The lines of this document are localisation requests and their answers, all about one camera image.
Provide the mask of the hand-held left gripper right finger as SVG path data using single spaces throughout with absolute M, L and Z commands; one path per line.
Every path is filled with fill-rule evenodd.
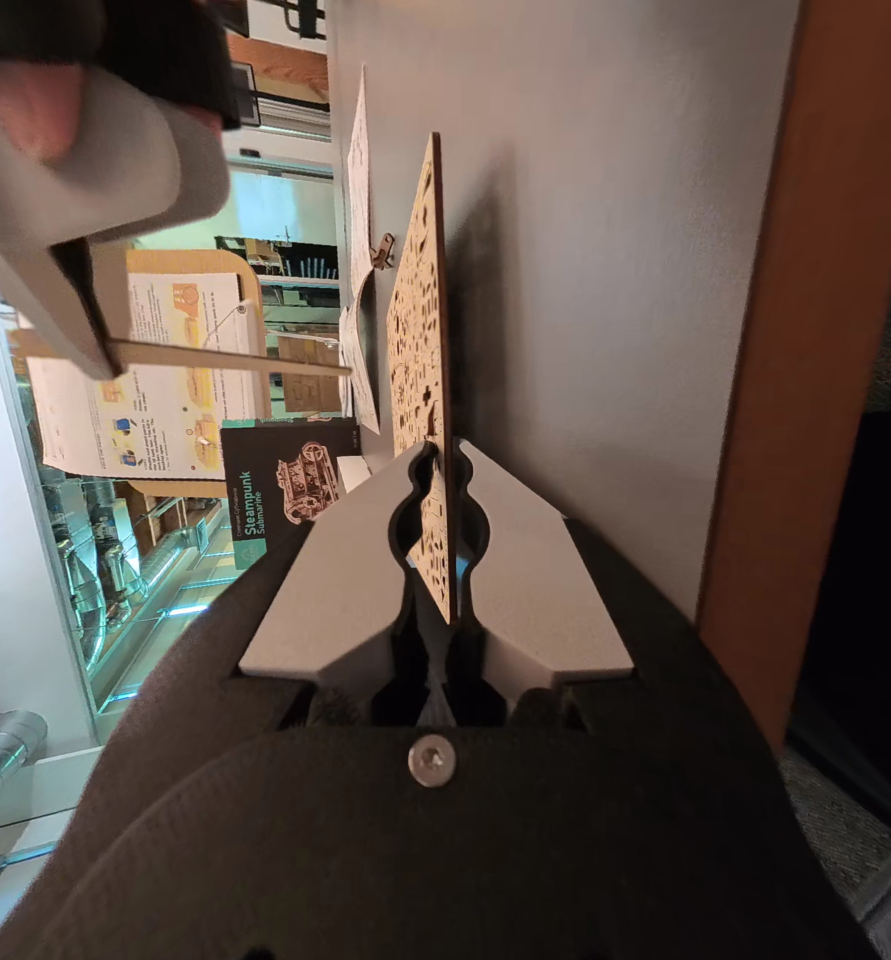
M 530 691 L 631 677 L 564 515 L 469 440 L 455 453 L 470 551 L 451 639 L 457 723 L 500 726 Z

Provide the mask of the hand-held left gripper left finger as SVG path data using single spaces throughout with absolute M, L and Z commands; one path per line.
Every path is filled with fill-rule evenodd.
M 421 440 L 310 527 L 239 660 L 247 677 L 336 691 L 378 726 L 416 726 L 428 704 L 428 652 L 406 556 L 436 465 Z

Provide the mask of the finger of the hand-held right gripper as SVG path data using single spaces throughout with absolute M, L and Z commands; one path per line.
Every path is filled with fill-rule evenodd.
M 120 359 L 95 288 L 92 251 L 84 240 L 58 253 L 8 253 L 0 246 L 0 294 L 31 324 L 47 354 L 72 362 L 94 380 L 112 380 Z

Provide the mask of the thin wooden stick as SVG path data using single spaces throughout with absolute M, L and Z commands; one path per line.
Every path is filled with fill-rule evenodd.
M 302 364 L 282 358 L 201 350 L 171 344 L 151 342 L 111 341 L 112 362 L 100 366 L 89 376 L 106 381 L 118 378 L 132 366 L 157 366 L 188 369 L 216 369 L 246 371 L 262 375 L 289 374 L 306 377 L 349 377 L 348 366 Z

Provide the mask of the laser-cut wooden parts sheet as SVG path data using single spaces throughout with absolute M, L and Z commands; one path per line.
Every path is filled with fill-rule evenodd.
M 446 624 L 458 618 L 456 495 L 441 138 L 429 134 L 386 319 L 393 449 L 435 447 L 410 557 Z

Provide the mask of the black model kit box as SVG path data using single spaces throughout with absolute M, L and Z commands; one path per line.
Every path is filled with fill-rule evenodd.
M 344 493 L 338 458 L 360 453 L 352 417 L 225 420 L 220 431 L 235 567 L 244 571 Z

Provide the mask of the person's right hand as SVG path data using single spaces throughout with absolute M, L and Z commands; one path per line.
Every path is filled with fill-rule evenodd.
M 13 146 L 52 164 L 72 149 L 79 130 L 85 71 L 74 64 L 0 62 L 0 126 Z

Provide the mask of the instruction poster on cardboard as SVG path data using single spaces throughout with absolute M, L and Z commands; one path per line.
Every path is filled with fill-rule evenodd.
M 257 276 L 234 253 L 134 249 L 127 254 L 129 327 L 116 335 L 189 350 L 257 355 L 264 343 Z M 131 366 L 95 381 L 71 362 L 27 359 L 33 446 L 66 474 L 128 481 L 223 481 L 224 421 L 271 411 L 268 380 L 248 370 Z

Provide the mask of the open instruction booklet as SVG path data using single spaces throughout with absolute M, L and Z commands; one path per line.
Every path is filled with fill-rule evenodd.
M 372 251 L 371 168 L 366 100 L 366 67 L 360 71 L 350 143 L 346 155 L 350 303 L 340 315 L 340 351 L 360 426 L 378 435 L 380 417 L 359 334 L 363 291 L 375 270 Z

